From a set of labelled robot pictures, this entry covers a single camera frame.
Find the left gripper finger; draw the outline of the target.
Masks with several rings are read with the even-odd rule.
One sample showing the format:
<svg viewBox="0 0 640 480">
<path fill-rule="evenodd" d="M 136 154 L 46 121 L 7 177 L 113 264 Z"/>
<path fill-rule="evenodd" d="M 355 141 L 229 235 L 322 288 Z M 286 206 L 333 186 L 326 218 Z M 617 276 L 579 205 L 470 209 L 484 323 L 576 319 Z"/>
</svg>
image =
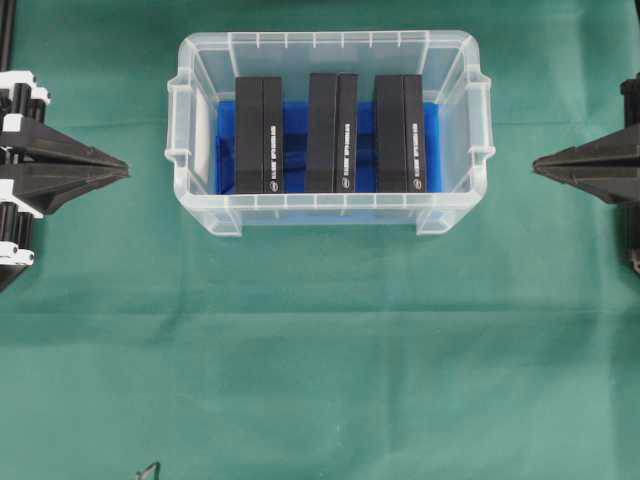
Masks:
<svg viewBox="0 0 640 480">
<path fill-rule="evenodd" d="M 61 162 L 127 169 L 125 162 L 43 123 L 22 123 L 18 131 L 3 131 L 1 145 L 47 163 Z"/>
<path fill-rule="evenodd" d="M 127 178 L 120 168 L 7 168 L 12 194 L 37 212 L 50 215 L 65 203 Z"/>
</svg>

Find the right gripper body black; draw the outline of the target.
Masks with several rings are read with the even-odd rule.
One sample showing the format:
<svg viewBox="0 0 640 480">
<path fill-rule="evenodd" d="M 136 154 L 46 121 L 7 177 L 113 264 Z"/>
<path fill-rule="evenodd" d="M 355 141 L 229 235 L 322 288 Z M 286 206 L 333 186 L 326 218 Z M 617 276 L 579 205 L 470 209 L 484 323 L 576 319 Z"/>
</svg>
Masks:
<svg viewBox="0 0 640 480">
<path fill-rule="evenodd" d="M 621 86 L 624 96 L 624 122 L 626 127 L 639 123 L 639 75 L 625 80 Z M 639 204 L 624 207 L 625 248 L 635 273 L 639 272 Z"/>
</svg>

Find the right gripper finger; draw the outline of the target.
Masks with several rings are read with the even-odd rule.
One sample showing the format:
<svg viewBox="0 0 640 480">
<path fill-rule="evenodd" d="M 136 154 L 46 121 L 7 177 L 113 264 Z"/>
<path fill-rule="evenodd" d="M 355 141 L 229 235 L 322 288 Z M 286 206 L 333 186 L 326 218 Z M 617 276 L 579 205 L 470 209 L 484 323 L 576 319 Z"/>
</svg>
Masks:
<svg viewBox="0 0 640 480">
<path fill-rule="evenodd" d="M 623 128 L 580 146 L 569 147 L 533 162 L 535 170 L 551 167 L 638 166 L 639 125 Z"/>
<path fill-rule="evenodd" d="M 534 172 L 589 193 L 608 204 L 639 201 L 638 168 L 535 167 Z"/>
</svg>

